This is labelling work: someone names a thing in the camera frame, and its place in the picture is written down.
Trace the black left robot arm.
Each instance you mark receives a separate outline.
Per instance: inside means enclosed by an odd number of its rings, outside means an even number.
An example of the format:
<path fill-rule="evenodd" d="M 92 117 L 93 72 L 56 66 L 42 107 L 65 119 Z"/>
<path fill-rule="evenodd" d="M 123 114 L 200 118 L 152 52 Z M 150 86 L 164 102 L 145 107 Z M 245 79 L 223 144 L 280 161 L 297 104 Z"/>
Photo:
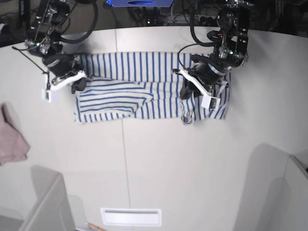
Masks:
<path fill-rule="evenodd" d="M 188 99 L 192 95 L 213 96 L 216 93 L 216 86 L 229 86 L 224 77 L 233 68 L 243 65 L 247 57 L 248 29 L 250 27 L 250 9 L 246 7 L 247 2 L 242 0 L 229 0 L 227 5 L 222 7 L 216 17 L 219 30 L 212 30 L 207 33 L 209 42 L 202 42 L 198 39 L 194 29 L 195 12 L 192 11 L 189 17 L 189 26 L 194 45 L 212 47 L 213 52 L 209 56 L 193 54 L 190 61 L 192 67 L 183 64 L 184 56 L 177 53 L 178 62 L 182 69 L 174 69 L 173 73 L 183 76 L 188 74 L 196 80 L 194 83 L 187 77 L 184 80 L 180 97 Z"/>

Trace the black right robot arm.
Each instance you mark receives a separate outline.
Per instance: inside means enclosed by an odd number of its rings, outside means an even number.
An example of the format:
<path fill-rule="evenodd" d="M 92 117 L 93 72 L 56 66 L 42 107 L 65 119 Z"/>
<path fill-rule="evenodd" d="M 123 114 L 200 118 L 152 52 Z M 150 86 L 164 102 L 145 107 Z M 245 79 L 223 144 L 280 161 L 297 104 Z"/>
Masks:
<path fill-rule="evenodd" d="M 42 0 L 37 15 L 31 24 L 26 50 L 33 56 L 40 57 L 47 68 L 46 91 L 56 91 L 67 85 L 72 93 L 83 91 L 89 75 L 78 63 L 78 56 L 67 54 L 63 43 L 78 44 L 87 39 L 94 31 L 98 21 L 98 6 L 95 0 L 76 0 L 75 4 L 89 4 L 93 7 L 93 20 L 89 30 L 80 38 L 66 39 L 62 36 L 62 26 L 70 19 L 73 8 L 66 0 Z"/>

